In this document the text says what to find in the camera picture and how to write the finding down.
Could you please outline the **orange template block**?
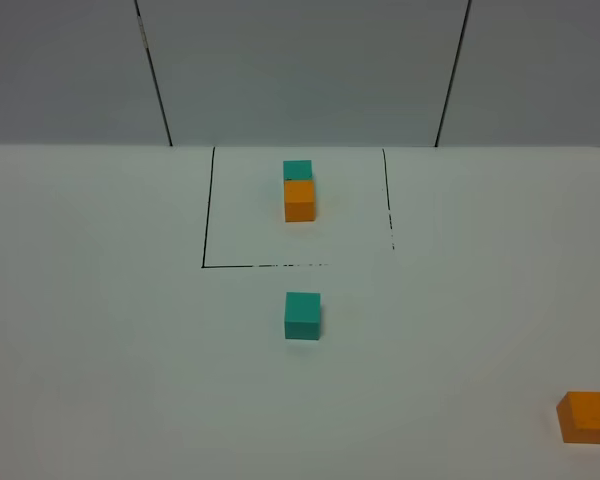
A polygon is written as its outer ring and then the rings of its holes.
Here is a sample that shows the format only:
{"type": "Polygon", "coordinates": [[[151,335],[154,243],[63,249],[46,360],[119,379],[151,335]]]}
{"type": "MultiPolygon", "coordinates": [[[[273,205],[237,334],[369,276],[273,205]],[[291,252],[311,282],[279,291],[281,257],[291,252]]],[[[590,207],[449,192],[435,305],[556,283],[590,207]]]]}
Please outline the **orange template block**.
{"type": "Polygon", "coordinates": [[[316,219],[316,194],[313,180],[284,181],[286,222],[312,222],[316,219]]]}

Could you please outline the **teal template block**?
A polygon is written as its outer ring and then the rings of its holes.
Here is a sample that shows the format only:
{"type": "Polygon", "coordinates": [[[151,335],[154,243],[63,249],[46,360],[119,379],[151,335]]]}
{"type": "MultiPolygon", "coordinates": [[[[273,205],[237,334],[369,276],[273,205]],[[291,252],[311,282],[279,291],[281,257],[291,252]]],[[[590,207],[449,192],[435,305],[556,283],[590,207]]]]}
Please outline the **teal template block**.
{"type": "Polygon", "coordinates": [[[312,178],[311,160],[285,160],[283,162],[283,179],[285,181],[304,181],[312,178]]]}

